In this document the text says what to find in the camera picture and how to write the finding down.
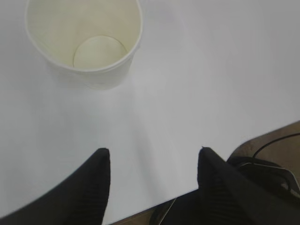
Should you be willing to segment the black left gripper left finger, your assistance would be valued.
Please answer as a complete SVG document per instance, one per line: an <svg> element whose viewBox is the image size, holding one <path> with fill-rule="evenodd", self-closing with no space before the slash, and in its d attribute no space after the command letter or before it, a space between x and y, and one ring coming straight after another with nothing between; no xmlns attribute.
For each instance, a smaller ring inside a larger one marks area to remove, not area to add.
<svg viewBox="0 0 300 225"><path fill-rule="evenodd" d="M2 225L100 225L110 193L110 152L96 150L55 188L0 219Z"/></svg>

